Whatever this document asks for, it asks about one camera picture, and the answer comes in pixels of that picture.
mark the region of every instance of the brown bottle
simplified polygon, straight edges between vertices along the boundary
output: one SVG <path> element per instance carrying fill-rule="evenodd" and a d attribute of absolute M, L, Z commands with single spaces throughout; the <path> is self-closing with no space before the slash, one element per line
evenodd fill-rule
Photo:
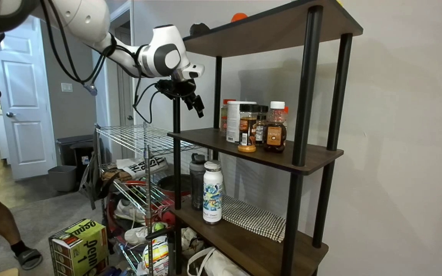
<path fill-rule="evenodd" d="M 285 147 L 285 103 L 270 101 L 269 118 L 264 133 L 264 147 L 270 152 L 282 152 Z"/>

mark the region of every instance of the red lid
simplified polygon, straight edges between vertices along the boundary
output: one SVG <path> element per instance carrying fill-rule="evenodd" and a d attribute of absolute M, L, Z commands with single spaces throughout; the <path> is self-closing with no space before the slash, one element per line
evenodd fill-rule
<path fill-rule="evenodd" d="M 236 101 L 236 98 L 224 98 L 223 104 L 227 104 L 229 101 Z"/>

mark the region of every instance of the black metal shelving unit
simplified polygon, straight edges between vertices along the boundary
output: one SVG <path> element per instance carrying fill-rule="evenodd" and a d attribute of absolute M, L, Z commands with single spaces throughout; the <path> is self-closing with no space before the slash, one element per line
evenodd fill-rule
<path fill-rule="evenodd" d="M 175 215 L 196 233 L 218 247 L 250 275 L 316 275 L 328 247 L 322 244 L 328 196 L 335 160 L 344 152 L 338 149 L 341 115 L 345 94 L 347 71 L 350 63 L 351 41 L 362 34 L 362 26 L 335 0 L 298 0 L 266 12 L 250 15 L 246 20 L 229 23 L 198 37 L 187 37 L 186 48 L 190 52 L 204 54 L 216 60 L 215 75 L 215 118 L 213 129 L 181 132 L 180 101 L 173 101 L 173 155 L 175 173 L 180 183 L 180 141 L 209 147 L 218 152 L 244 158 L 264 166 L 290 172 L 290 192 L 287 201 L 287 225 L 282 244 L 259 238 L 233 224 L 221 221 L 209 225 L 203 221 L 201 212 L 177 204 Z M 310 146 L 309 129 L 313 101 L 313 86 L 318 64 L 319 43 L 339 40 L 339 58 L 333 89 L 333 106 L 327 146 Z M 219 127 L 221 75 L 223 58 L 278 51 L 285 48 L 302 48 L 302 68 L 299 84 L 299 101 L 296 114 L 295 143 L 290 143 L 282 155 L 239 153 L 233 144 L 226 143 Z M 322 169 L 321 192 L 316 210 L 313 236 L 298 232 L 301 192 L 304 176 Z M 177 271 L 181 255 L 177 252 Z"/>

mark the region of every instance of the robotic arm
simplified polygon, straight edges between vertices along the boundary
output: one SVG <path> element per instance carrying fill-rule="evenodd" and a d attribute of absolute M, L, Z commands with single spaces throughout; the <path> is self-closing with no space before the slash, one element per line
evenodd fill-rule
<path fill-rule="evenodd" d="M 203 117 L 203 101 L 195 95 L 193 78 L 203 68 L 192 64 L 178 29 L 172 25 L 153 29 L 149 45 L 129 46 L 109 32 L 109 9 L 104 0 L 0 0 L 0 32 L 18 26 L 31 12 L 43 12 L 89 48 L 120 64 L 130 77 L 172 77 L 157 87 L 167 97 L 180 97 Z"/>

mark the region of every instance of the plastic bottle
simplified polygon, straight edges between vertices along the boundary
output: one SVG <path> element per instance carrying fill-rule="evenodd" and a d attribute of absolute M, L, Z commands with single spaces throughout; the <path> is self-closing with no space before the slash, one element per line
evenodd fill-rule
<path fill-rule="evenodd" d="M 282 152 L 285 147 L 285 103 L 270 101 L 269 118 L 264 133 L 264 147 L 270 152 Z"/>
<path fill-rule="evenodd" d="M 218 163 L 204 163 L 204 196 L 203 196 L 203 219 L 215 224 L 221 221 L 223 213 L 223 173 Z"/>
<path fill-rule="evenodd" d="M 204 163 L 206 156 L 200 153 L 192 153 L 192 161 L 190 161 L 190 206 L 193 209 L 201 210 L 203 209 L 203 186 L 204 186 Z"/>

